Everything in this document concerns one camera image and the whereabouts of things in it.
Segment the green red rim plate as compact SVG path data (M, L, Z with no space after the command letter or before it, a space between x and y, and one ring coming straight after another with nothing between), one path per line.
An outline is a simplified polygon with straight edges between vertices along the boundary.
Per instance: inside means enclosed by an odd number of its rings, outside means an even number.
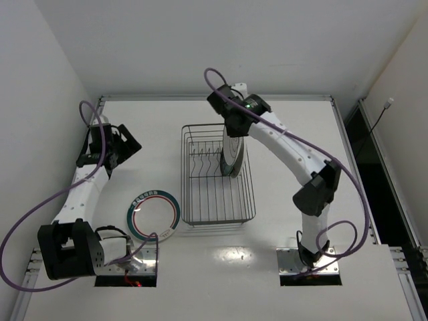
M235 157L235 162L233 164L233 169L231 172L231 177L236 178L241 172L241 168L245 162L245 153L246 153L246 143L244 137L240 139L240 145Z
M149 190L138 195L130 204L126 223L132 236L154 242L156 233L159 241L169 238L177 229L181 219L178 201L168 192Z

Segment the small blue patterned plate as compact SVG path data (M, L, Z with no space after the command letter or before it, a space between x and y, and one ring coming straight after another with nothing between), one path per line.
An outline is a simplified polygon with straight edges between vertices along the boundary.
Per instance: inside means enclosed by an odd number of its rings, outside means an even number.
M227 164L223 150L221 150L219 164L220 164L220 171L223 177L235 178L238 175L236 164L233 164L233 165Z

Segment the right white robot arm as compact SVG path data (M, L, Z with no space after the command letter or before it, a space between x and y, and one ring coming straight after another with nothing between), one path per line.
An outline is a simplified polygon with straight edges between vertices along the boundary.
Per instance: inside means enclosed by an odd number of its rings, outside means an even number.
M207 97L208 103L224 119L221 173L235 177L239 173L250 136L262 143L296 177L301 189L293 196L302 213L302 236L298 242L300 260L309 268L322 257L330 245L322 233L327 227L329 206L338 188L341 168L336 162L313 155L303 144L285 135L287 128L258 95L241 99L222 85Z

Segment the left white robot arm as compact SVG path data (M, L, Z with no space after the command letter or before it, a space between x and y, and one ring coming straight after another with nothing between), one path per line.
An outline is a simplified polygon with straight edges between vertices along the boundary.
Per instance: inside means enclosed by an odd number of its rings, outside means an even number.
M130 236L102 238L92 227L102 189L113 170L142 147L125 125L112 125L101 116L89 127L89 143L76 162L74 187L52 223L37 232L47 276L51 280L96 276L104 266L125 261L130 255Z

